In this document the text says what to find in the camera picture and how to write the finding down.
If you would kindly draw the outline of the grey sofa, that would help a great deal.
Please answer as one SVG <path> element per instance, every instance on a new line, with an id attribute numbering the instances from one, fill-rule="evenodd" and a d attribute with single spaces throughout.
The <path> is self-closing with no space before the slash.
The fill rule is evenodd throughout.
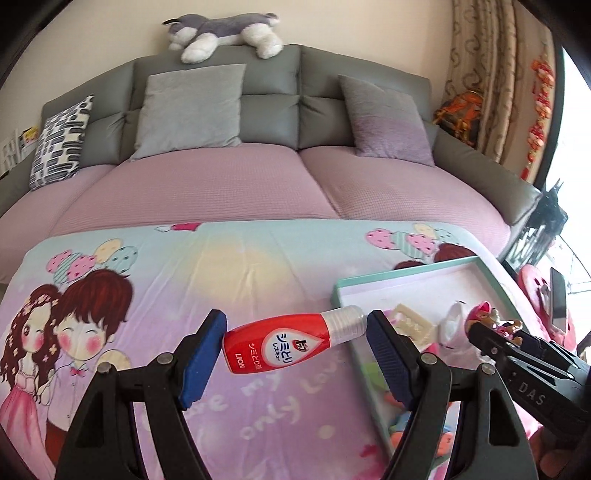
<path id="1" fill-rule="evenodd" d="M 45 103 L 42 122 L 94 94 L 81 166 L 117 165 L 133 152 L 137 120 L 152 74 L 187 70 L 179 53 L 141 57 L 113 68 Z M 531 184 L 428 122 L 431 82 L 382 64 L 308 46 L 289 45 L 270 60 L 252 48 L 225 46 L 198 66 L 245 64 L 242 85 L 244 143 L 304 151 L 322 189 L 346 219 L 436 220 L 521 226 L 541 193 Z M 339 76 L 410 95 L 424 120 L 435 167 L 353 155 L 353 132 Z"/>

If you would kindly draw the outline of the red white stain remover bottle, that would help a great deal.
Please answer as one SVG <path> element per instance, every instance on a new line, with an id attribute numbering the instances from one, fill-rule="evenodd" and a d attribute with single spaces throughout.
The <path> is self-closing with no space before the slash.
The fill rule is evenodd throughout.
<path id="1" fill-rule="evenodd" d="M 296 365 L 355 340 L 367 327 L 366 314 L 356 306 L 276 316 L 228 331 L 222 349 L 231 373 L 263 373 Z"/>

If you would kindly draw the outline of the black metal rack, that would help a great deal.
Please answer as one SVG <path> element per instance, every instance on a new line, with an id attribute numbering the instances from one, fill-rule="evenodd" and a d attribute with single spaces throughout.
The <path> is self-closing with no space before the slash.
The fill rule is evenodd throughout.
<path id="1" fill-rule="evenodd" d="M 504 265 L 517 275 L 526 265 L 536 266 L 547 253 L 556 237 L 562 233 L 568 214 L 559 205 L 558 194 L 564 182 L 558 179 L 544 191 L 525 227 L 505 257 Z"/>

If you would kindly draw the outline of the magazines beside sofa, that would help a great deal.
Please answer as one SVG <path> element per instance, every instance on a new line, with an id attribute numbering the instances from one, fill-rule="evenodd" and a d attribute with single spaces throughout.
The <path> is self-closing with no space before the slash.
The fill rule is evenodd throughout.
<path id="1" fill-rule="evenodd" d="M 22 160 L 36 150 L 39 135 L 39 128 L 37 126 L 32 126 L 21 133 L 14 131 L 5 140 L 1 141 L 1 176 L 5 176 Z"/>

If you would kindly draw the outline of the light grey cushion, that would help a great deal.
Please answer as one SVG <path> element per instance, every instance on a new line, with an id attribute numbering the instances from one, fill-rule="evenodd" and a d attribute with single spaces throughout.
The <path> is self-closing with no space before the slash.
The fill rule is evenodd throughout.
<path id="1" fill-rule="evenodd" d="M 242 144 L 245 70 L 245 64 L 229 64 L 149 76 L 131 158 Z"/>

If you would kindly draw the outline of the pink puppy figurine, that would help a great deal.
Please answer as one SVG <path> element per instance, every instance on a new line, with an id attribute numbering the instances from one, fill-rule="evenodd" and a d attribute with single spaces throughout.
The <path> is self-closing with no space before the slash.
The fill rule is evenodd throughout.
<path id="1" fill-rule="evenodd" d="M 499 311 L 488 301 L 475 306 L 469 312 L 464 327 L 465 333 L 469 334 L 471 328 L 477 323 L 485 325 L 517 346 L 522 345 L 523 339 L 516 333 L 523 328 L 523 322 L 519 319 L 502 319 Z"/>

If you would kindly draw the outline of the black white patterned cushion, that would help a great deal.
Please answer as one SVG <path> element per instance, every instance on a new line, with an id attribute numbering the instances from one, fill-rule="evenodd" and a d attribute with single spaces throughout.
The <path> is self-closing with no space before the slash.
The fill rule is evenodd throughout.
<path id="1" fill-rule="evenodd" d="M 31 191 L 76 174 L 93 100 L 89 95 L 45 121 L 31 164 Z"/>

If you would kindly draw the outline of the cartoon print bed sheet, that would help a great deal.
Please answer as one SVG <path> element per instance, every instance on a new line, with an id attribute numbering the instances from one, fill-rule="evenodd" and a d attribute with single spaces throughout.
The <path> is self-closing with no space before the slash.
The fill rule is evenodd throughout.
<path id="1" fill-rule="evenodd" d="M 68 426 L 96 364 L 145 365 L 197 330 L 211 310 L 224 312 L 230 327 L 322 312 L 337 306 L 341 280 L 468 257 L 503 268 L 470 232 L 438 223 L 221 222 L 49 238 L 26 253 L 7 282 L 3 332 L 45 284 L 65 292 L 107 269 L 124 276 L 133 293 L 125 320 L 93 359 L 76 366 L 58 352 L 47 404 L 2 384 L 7 449 L 34 478 L 52 478 L 46 423 Z M 384 471 L 383 445 L 348 345 L 263 374 L 231 374 L 219 362 L 185 419 L 216 479 L 376 479 Z"/>

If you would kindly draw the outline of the cream toy shopping cart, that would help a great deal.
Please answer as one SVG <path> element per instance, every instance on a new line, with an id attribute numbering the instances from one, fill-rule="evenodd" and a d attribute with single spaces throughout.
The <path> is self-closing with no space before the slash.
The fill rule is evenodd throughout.
<path id="1" fill-rule="evenodd" d="M 394 330 L 409 337 L 419 350 L 425 350 L 436 341 L 436 325 L 404 304 L 388 314 Z"/>

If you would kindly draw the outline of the orange decorative figure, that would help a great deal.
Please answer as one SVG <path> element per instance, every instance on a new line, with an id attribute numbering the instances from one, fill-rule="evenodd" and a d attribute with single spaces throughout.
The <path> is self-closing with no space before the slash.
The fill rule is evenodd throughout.
<path id="1" fill-rule="evenodd" d="M 463 143 L 475 147 L 481 121 L 483 96 L 468 90 L 446 101 L 434 113 L 433 123 Z"/>

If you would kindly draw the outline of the teal white shallow box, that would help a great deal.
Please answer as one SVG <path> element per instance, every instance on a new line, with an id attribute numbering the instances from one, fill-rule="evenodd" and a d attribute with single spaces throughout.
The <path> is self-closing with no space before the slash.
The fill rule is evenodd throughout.
<path id="1" fill-rule="evenodd" d="M 484 301 L 503 319 L 519 319 L 526 327 L 535 319 L 524 294 L 504 269 L 492 268 L 479 257 L 344 279 L 335 285 L 334 300 L 338 306 L 358 306 L 366 314 L 393 311 L 400 305 L 410 308 L 432 326 L 425 340 L 416 343 L 419 350 L 451 338 L 449 327 L 439 332 L 449 313 L 466 314 Z M 394 446 L 389 428 L 402 410 L 385 399 L 387 385 L 367 339 L 356 338 L 348 347 L 379 439 L 391 456 Z"/>

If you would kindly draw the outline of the husky plush toy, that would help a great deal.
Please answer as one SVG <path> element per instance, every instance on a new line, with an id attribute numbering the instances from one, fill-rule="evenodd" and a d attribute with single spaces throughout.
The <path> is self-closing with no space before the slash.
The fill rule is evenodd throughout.
<path id="1" fill-rule="evenodd" d="M 165 20 L 169 49 L 180 51 L 184 64 L 198 64 L 211 58 L 219 46 L 249 45 L 263 60 L 283 51 L 283 40 L 273 28 L 280 23 L 274 13 L 245 13 L 224 18 L 185 14 Z"/>

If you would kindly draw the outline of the grey purple cushion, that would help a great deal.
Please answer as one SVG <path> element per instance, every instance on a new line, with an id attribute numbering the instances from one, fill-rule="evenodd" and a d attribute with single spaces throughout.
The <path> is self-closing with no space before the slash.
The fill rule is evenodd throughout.
<path id="1" fill-rule="evenodd" d="M 367 81 L 339 75 L 356 155 L 434 166 L 425 123 L 414 99 Z"/>

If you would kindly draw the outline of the pink sofa cover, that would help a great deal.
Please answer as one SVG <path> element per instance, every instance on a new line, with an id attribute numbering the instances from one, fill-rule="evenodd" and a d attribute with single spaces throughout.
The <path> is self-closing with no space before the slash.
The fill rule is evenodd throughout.
<path id="1" fill-rule="evenodd" d="M 235 220 L 443 222 L 499 254 L 510 238 L 500 211 L 436 166 L 362 158 L 349 147 L 294 151 L 270 144 L 172 152 L 80 169 L 37 189 L 1 183 L 1 279 L 56 235 L 104 228 Z"/>

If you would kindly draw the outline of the smartphone on stand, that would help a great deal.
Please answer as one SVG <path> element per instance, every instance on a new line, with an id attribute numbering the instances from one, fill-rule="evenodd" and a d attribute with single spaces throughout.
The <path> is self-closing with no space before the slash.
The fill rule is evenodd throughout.
<path id="1" fill-rule="evenodd" d="M 552 328 L 565 335 L 568 331 L 567 293 L 564 276 L 550 268 L 550 322 Z"/>

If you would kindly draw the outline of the red heart cushion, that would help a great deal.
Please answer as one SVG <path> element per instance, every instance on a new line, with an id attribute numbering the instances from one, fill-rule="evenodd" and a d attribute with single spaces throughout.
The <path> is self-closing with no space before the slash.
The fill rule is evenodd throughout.
<path id="1" fill-rule="evenodd" d="M 517 276 L 517 283 L 532 305 L 547 338 L 559 343 L 571 352 L 576 351 L 576 334 L 570 312 L 567 312 L 567 330 L 563 333 L 552 326 L 549 315 L 550 282 L 535 266 L 523 266 Z"/>

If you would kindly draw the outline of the red chinese knot ornament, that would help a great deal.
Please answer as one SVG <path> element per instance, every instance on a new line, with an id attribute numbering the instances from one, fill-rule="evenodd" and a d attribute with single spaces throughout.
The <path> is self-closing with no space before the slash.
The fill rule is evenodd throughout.
<path id="1" fill-rule="evenodd" d="M 531 69 L 534 72 L 532 94 L 535 120 L 528 129 L 526 138 L 528 144 L 527 163 L 521 172 L 521 179 L 524 181 L 532 179 L 533 171 L 541 161 L 546 147 L 553 115 L 552 95 L 556 82 L 554 69 L 549 62 L 547 53 L 534 59 Z"/>

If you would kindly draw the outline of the white smart watch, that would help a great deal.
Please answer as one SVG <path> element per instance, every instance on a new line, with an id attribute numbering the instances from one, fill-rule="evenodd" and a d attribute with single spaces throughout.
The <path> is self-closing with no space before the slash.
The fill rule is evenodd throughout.
<path id="1" fill-rule="evenodd" d="M 465 332 L 469 310 L 463 301 L 456 301 L 438 326 L 438 342 L 446 350 L 460 352 L 468 344 Z"/>

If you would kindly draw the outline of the patterned beige curtain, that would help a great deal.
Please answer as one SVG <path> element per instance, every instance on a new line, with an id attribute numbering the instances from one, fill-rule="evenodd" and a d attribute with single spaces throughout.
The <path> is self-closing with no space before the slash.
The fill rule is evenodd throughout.
<path id="1" fill-rule="evenodd" d="M 556 80 L 550 29 L 520 1 L 454 1 L 444 99 L 468 90 L 483 96 L 475 148 L 521 175 L 534 123 L 532 61 L 547 53 Z"/>

